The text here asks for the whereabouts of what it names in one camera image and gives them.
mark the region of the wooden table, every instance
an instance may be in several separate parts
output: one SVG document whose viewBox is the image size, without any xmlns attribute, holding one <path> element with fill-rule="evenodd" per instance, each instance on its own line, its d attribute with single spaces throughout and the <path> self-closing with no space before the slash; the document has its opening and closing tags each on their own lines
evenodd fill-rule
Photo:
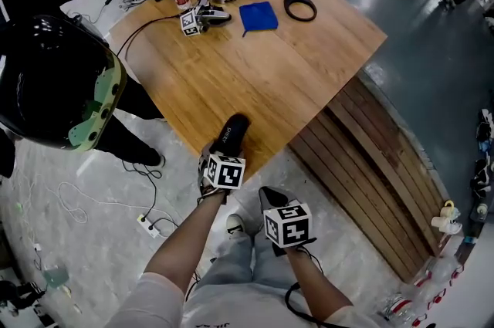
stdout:
<svg viewBox="0 0 494 328">
<path fill-rule="evenodd" d="M 277 30 L 244 38 L 239 6 L 269 1 Z M 344 0 L 313 0 L 318 15 L 298 22 L 283 0 L 224 5 L 233 20 L 185 37 L 177 19 L 137 35 L 127 62 L 168 123 L 199 155 L 234 113 L 252 122 L 244 141 L 252 176 L 316 116 L 385 40 L 385 34 Z M 148 0 L 110 30 L 112 48 L 145 22 L 177 14 L 172 0 Z"/>
</svg>

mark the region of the light gray pants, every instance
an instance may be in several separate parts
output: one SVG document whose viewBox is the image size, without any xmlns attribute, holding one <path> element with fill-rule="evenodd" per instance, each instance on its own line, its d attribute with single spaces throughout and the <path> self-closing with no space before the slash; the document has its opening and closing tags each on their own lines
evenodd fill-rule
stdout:
<svg viewBox="0 0 494 328">
<path fill-rule="evenodd" d="M 288 290 L 296 282 L 288 257 L 275 256 L 272 243 L 266 238 L 264 231 L 254 238 L 254 272 L 250 269 L 252 240 L 246 233 L 236 232 L 220 249 L 221 255 L 196 285 L 196 289 L 211 285 L 254 282 Z"/>
</svg>

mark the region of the wire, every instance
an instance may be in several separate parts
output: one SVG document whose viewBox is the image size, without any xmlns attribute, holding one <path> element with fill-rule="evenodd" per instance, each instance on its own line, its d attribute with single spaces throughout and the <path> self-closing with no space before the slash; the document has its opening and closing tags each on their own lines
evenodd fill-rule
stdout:
<svg viewBox="0 0 494 328">
<path fill-rule="evenodd" d="M 153 229 L 154 226 L 156 225 L 156 223 L 159 222 L 159 221 L 161 221 L 161 220 L 171 222 L 175 226 L 175 228 L 178 228 L 178 225 L 175 223 L 175 221 L 170 220 L 169 218 L 166 218 L 166 217 L 161 217 L 161 218 L 157 219 L 156 221 L 151 222 L 151 225 L 150 225 L 149 229 L 150 230 Z"/>
<path fill-rule="evenodd" d="M 34 250 L 35 253 L 36 253 L 36 256 L 38 257 L 37 259 L 34 260 L 34 267 L 36 268 L 36 270 L 39 270 L 40 272 L 42 271 L 42 268 L 41 268 L 41 255 L 39 254 L 38 250 Z"/>
<path fill-rule="evenodd" d="M 82 209 L 82 208 L 70 208 L 62 199 L 62 195 L 60 194 L 60 189 L 62 188 L 63 185 L 69 185 L 70 187 L 74 188 L 76 191 L 78 191 L 82 196 L 85 196 L 86 198 L 90 199 L 91 201 L 97 203 L 98 205 L 114 205 L 114 206 L 122 206 L 122 207 L 125 207 L 125 208 L 137 208 L 137 209 L 145 209 L 145 210 L 149 210 L 149 206 L 135 206 L 135 205 L 126 205 L 125 203 L 120 203 L 118 201 L 98 201 L 96 200 L 95 198 L 89 196 L 88 194 L 85 194 L 84 192 L 82 192 L 76 185 L 72 184 L 72 183 L 69 183 L 67 181 L 64 181 L 64 182 L 61 182 L 59 184 L 59 187 L 57 188 L 57 192 L 54 192 L 53 190 L 49 189 L 48 187 L 46 187 L 46 190 L 51 192 L 52 194 L 54 194 L 59 200 L 60 200 L 60 203 L 62 204 L 63 208 L 69 212 L 69 214 L 72 216 L 72 218 L 74 219 L 74 221 L 76 221 L 77 223 L 79 224 L 86 224 L 87 223 L 87 213 Z M 160 213 L 163 213 L 165 214 L 166 216 L 169 217 L 169 219 L 173 219 L 166 211 L 162 211 L 160 209 L 157 209 L 157 208 L 153 208 L 154 211 L 159 211 Z M 80 211 L 83 215 L 83 219 L 82 220 L 79 220 L 74 214 L 73 212 L 75 211 Z"/>
<path fill-rule="evenodd" d="M 188 289 L 188 291 L 187 291 L 187 295 L 185 296 L 185 302 L 187 302 L 187 301 L 188 301 L 188 297 L 191 295 L 192 290 L 194 289 L 194 287 L 196 286 L 196 284 L 197 284 L 198 282 L 199 282 L 198 280 L 194 281 L 194 282 L 192 283 L 192 285 L 191 285 L 191 288 L 189 288 L 189 289 Z"/>
<path fill-rule="evenodd" d="M 319 259 L 317 259 L 317 257 L 314 255 L 314 254 L 311 254 L 310 251 L 308 249 L 306 249 L 305 246 L 301 245 L 298 250 L 302 250 L 302 252 L 305 252 L 309 257 L 310 259 L 313 261 L 314 259 L 316 260 L 317 262 L 317 265 L 319 266 L 319 270 L 321 271 L 321 273 L 324 274 L 324 271 L 323 271 L 323 267 L 321 266 L 321 263 L 319 262 Z"/>
<path fill-rule="evenodd" d="M 194 282 L 192 283 L 192 285 L 190 286 L 190 288 L 187 291 L 187 295 L 185 296 L 185 302 L 188 301 L 188 297 L 191 295 L 192 290 L 194 289 L 194 287 L 198 284 L 198 282 L 201 281 L 201 277 L 200 277 L 200 275 L 199 275 L 199 273 L 198 273 L 197 270 L 194 271 L 194 275 L 192 277 L 194 277 Z"/>
<path fill-rule="evenodd" d="M 108 5 L 107 3 L 103 4 L 103 7 L 101 7 L 101 10 L 100 10 L 100 14 L 98 15 L 98 17 L 96 18 L 95 21 L 91 21 L 91 17 L 89 15 L 87 15 L 87 14 L 81 14 L 80 12 L 74 12 L 73 14 L 74 15 L 85 16 L 87 18 L 87 20 L 94 25 L 95 23 L 97 23 L 100 20 L 101 15 L 103 14 L 103 10 L 105 9 L 105 7 L 107 5 Z"/>
<path fill-rule="evenodd" d="M 134 30 L 132 32 L 132 34 L 130 34 L 130 36 L 127 37 L 127 40 L 125 40 L 125 42 L 123 42 L 122 46 L 120 47 L 120 49 L 118 50 L 117 52 L 117 56 L 120 55 L 120 53 L 122 52 L 122 49 L 124 49 L 125 45 L 129 42 L 130 39 L 132 39 L 137 33 L 139 33 L 142 29 L 148 27 L 151 23 L 155 23 L 155 22 L 159 22 L 159 21 L 164 21 L 165 19 L 172 19 L 172 18 L 179 18 L 180 17 L 180 14 L 177 14 L 177 15 L 173 15 L 173 16 L 165 16 L 163 18 L 158 18 L 158 19 L 151 19 L 149 22 L 146 22 L 144 23 L 142 26 L 140 26 L 138 29 Z"/>
<path fill-rule="evenodd" d="M 319 262 L 319 259 L 317 259 L 317 257 L 313 254 L 310 253 L 310 251 L 308 249 L 306 249 L 303 245 L 299 246 L 296 248 L 296 250 L 298 252 L 304 252 L 306 253 L 309 257 L 310 257 L 310 260 L 313 261 L 314 259 L 316 260 L 317 262 L 317 265 L 319 266 L 319 269 L 321 271 L 321 273 L 323 273 L 324 275 L 324 271 L 323 271 L 323 267 L 321 266 L 320 262 Z M 338 325 L 334 325 L 334 324 L 330 324 L 330 323 L 325 323 L 323 321 L 319 321 L 317 318 L 307 314 L 307 313 L 304 313 L 304 312 L 300 312 L 298 310 L 295 310 L 293 308 L 292 305 L 290 305 L 290 295 L 292 294 L 293 291 L 295 290 L 298 290 L 300 289 L 300 284 L 298 282 L 296 282 L 295 284 L 293 284 L 288 291 L 286 291 L 286 294 L 285 294 L 285 304 L 286 304 L 286 307 L 288 308 L 288 310 L 290 312 L 292 312 L 293 314 L 295 314 L 296 316 L 300 317 L 301 319 L 305 320 L 305 321 L 309 321 L 310 323 L 315 323 L 317 324 L 318 326 L 325 326 L 326 328 L 345 328 L 343 326 L 338 326 Z"/>
<path fill-rule="evenodd" d="M 141 171 L 141 170 L 137 169 L 136 168 L 136 164 L 132 164 L 132 167 L 134 169 L 129 169 L 129 168 L 127 168 L 127 166 L 125 166 L 124 161 L 122 161 L 122 166 L 125 169 L 125 171 L 128 171 L 129 173 L 134 173 L 135 172 L 135 173 L 140 174 L 141 176 L 147 177 L 147 179 L 153 185 L 153 188 L 154 188 L 153 204 L 151 205 L 151 207 L 149 207 L 149 210 L 147 211 L 147 213 L 143 217 L 143 218 L 147 218 L 147 216 L 149 215 L 149 213 L 151 213 L 151 210 L 153 210 L 154 206 L 156 205 L 157 187 L 156 187 L 156 184 L 154 183 L 154 181 L 153 181 L 152 178 L 156 178 L 157 180 L 159 180 L 160 178 L 163 177 L 163 174 L 160 171 L 158 171 L 158 170 L 152 170 L 152 171 L 150 171 L 149 168 L 146 165 L 144 165 L 144 167 L 146 168 L 147 171 Z"/>
</svg>

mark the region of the white cable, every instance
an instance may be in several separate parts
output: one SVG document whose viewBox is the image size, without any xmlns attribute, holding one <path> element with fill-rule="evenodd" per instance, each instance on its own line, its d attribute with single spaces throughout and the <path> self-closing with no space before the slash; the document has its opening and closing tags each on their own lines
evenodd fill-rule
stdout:
<svg viewBox="0 0 494 328">
<path fill-rule="evenodd" d="M 28 177 L 24 173 L 22 173 L 22 171 L 19 170 L 19 173 L 21 173 L 22 176 L 27 181 L 29 181 Z M 32 188 L 34 187 L 34 185 L 36 183 L 36 177 L 38 177 L 38 176 L 40 176 L 43 179 L 43 185 L 45 186 L 45 189 L 48 192 L 51 192 L 52 194 L 54 194 L 59 199 L 59 202 L 62 205 L 62 207 L 64 208 L 64 210 L 66 210 L 70 214 L 70 216 L 73 218 L 73 220 L 75 222 L 79 223 L 79 224 L 86 224 L 87 223 L 87 219 L 88 219 L 87 213 L 82 208 L 71 208 L 70 206 L 68 206 L 65 203 L 65 201 L 63 200 L 62 195 L 60 193 L 61 187 L 63 185 L 69 185 L 69 186 L 71 186 L 72 188 L 76 189 L 81 195 L 85 196 L 86 198 L 90 199 L 91 201 L 94 201 L 98 205 L 116 205 L 116 206 L 122 206 L 122 207 L 126 207 L 126 208 L 138 208 L 138 209 L 149 210 L 149 206 L 126 205 L 125 203 L 120 203 L 118 201 L 98 201 L 97 199 L 93 198 L 92 196 L 89 196 L 88 194 L 85 194 L 84 192 L 82 192 L 76 185 L 74 185 L 72 183 L 69 183 L 67 181 L 61 182 L 59 184 L 56 192 L 55 192 L 54 190 L 52 190 L 52 189 L 50 189 L 50 188 L 48 188 L 46 186 L 46 184 L 44 182 L 44 177 L 41 174 L 37 174 L 35 176 L 35 181 L 33 181 L 32 184 L 29 186 L 28 201 L 25 203 L 26 208 L 23 209 L 23 215 L 22 215 L 22 220 L 28 225 L 29 231 L 32 233 L 32 238 L 29 237 L 29 240 L 31 240 L 31 242 L 32 242 L 33 245 L 35 244 L 34 231 L 32 230 L 31 225 L 29 224 L 29 222 L 25 219 L 25 216 L 27 215 L 28 208 L 31 207 Z M 76 217 L 76 215 L 74 214 L 76 211 L 79 211 L 82 214 L 82 216 L 83 216 L 82 219 L 79 219 L 79 218 Z M 174 227 L 177 226 L 177 224 L 174 223 L 174 219 L 166 211 L 160 210 L 158 208 L 153 208 L 152 211 L 159 211 L 160 213 L 163 213 L 167 218 L 169 218 L 172 221 L 171 224 L 174 225 Z M 168 236 L 163 236 L 161 233 L 158 233 L 158 235 L 161 238 L 167 238 L 168 237 Z"/>
</svg>

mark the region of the person's hand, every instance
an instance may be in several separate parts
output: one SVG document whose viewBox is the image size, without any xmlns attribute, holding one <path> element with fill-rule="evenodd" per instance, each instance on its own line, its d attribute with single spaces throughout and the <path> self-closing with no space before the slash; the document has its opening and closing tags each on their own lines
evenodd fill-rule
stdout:
<svg viewBox="0 0 494 328">
<path fill-rule="evenodd" d="M 305 252 L 305 245 L 308 245 L 310 243 L 314 243 L 317 240 L 317 238 L 310 238 L 306 240 L 305 242 L 302 242 L 298 245 L 294 245 L 293 247 L 287 247 L 286 249 L 292 249 L 296 251 L 303 251 Z M 281 247 L 278 247 L 275 243 L 272 244 L 272 250 L 274 251 L 275 255 L 277 257 L 280 257 L 282 255 L 286 255 L 286 249 L 282 249 Z"/>
<path fill-rule="evenodd" d="M 208 170 L 209 155 L 211 154 L 212 145 L 213 142 L 206 144 L 206 146 L 202 149 L 201 156 L 199 157 L 198 187 L 201 196 L 198 198 L 198 204 L 212 195 L 223 194 L 223 204 L 226 205 L 226 197 L 230 193 L 230 190 L 213 187 L 209 180 L 205 177 L 205 171 Z"/>
</svg>

